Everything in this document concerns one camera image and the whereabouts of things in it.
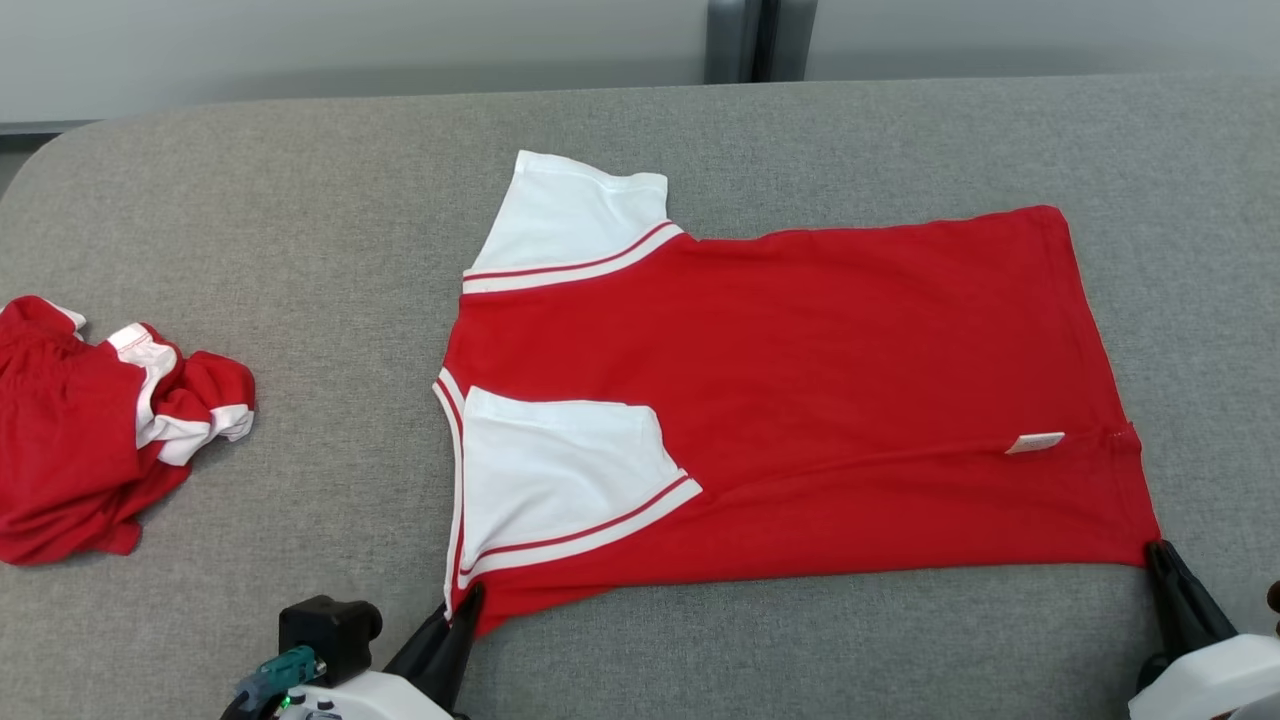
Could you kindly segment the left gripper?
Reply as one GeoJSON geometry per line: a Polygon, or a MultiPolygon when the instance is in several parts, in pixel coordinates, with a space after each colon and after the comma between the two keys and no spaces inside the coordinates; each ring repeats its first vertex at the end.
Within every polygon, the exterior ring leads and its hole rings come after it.
{"type": "Polygon", "coordinates": [[[401,646],[385,673],[407,679],[445,714],[456,714],[467,657],[483,619],[485,585],[472,584],[448,619],[442,602],[401,646]]]}

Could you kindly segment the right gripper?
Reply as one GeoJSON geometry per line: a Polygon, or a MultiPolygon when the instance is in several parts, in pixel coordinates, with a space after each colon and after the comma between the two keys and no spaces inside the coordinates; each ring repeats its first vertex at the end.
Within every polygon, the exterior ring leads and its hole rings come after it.
{"type": "Polygon", "coordinates": [[[1148,543],[1146,569],[1164,651],[1152,653],[1140,665],[1137,694],[1151,687],[1172,661],[1239,634],[1172,543],[1165,539],[1148,543]]]}

